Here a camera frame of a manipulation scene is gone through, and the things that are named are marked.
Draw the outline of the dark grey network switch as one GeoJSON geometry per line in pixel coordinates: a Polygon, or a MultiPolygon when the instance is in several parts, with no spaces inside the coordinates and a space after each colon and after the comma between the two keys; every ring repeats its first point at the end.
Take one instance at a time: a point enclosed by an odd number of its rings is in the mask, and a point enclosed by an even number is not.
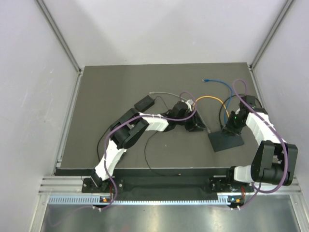
{"type": "Polygon", "coordinates": [[[244,141],[240,135],[233,135],[222,131],[211,132],[208,134],[208,138],[214,152],[244,145],[244,141]]]}

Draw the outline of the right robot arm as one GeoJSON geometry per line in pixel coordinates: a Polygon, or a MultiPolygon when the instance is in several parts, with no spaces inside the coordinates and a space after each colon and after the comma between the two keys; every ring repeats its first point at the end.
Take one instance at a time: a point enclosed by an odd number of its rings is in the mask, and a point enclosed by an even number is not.
{"type": "Polygon", "coordinates": [[[239,137],[248,127],[258,144],[257,152],[250,165],[234,166],[228,171],[225,185],[230,191],[237,191],[243,183],[268,183],[281,186],[291,185],[298,155],[296,145],[287,143],[269,121],[264,108],[257,108],[255,97],[239,98],[239,108],[232,111],[223,132],[239,137]]]}

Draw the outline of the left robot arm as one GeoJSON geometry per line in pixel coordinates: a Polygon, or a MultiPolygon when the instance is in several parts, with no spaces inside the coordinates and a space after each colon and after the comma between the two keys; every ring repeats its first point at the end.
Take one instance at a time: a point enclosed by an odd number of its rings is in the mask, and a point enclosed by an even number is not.
{"type": "Polygon", "coordinates": [[[135,108],[128,110],[110,126],[104,141],[102,160],[91,174],[94,188],[101,192],[108,189],[109,179],[120,158],[144,132],[168,132],[177,125],[184,126],[188,132],[207,129],[192,100],[179,101],[172,109],[161,114],[144,114],[135,108]]]}

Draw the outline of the black power adapter brick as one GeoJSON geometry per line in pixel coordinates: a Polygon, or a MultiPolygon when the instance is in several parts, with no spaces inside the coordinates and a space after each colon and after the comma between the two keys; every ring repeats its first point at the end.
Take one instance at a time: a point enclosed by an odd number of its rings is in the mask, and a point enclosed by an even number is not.
{"type": "Polygon", "coordinates": [[[136,104],[134,104],[134,108],[138,112],[145,112],[148,110],[150,107],[152,107],[155,103],[155,100],[151,98],[149,95],[145,96],[142,98],[140,101],[138,101],[136,104]]]}

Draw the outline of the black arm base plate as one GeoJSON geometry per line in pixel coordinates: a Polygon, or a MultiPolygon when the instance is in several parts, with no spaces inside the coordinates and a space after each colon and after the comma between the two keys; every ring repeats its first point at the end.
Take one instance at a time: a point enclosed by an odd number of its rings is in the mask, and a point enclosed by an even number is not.
{"type": "Polygon", "coordinates": [[[83,182],[83,193],[115,193],[132,192],[133,190],[200,190],[202,193],[252,193],[249,184],[232,182],[226,176],[206,175],[176,175],[176,176],[116,176],[112,179],[97,181],[93,177],[86,178],[83,182]]]}

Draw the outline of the aluminium frame rail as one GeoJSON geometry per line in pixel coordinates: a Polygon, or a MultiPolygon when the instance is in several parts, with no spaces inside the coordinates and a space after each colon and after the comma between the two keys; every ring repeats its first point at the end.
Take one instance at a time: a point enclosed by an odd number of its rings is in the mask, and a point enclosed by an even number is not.
{"type": "MultiPolygon", "coordinates": [[[[212,192],[223,194],[233,192],[231,185],[224,177],[214,176],[117,176],[114,182],[119,194],[129,192],[135,188],[142,189],[179,189],[199,187],[202,191],[211,194],[212,192]]],[[[39,188],[39,193],[43,194],[77,194],[77,193],[103,193],[112,185],[110,180],[106,180],[97,187],[91,177],[77,176],[52,176],[45,177],[39,188]]]]}

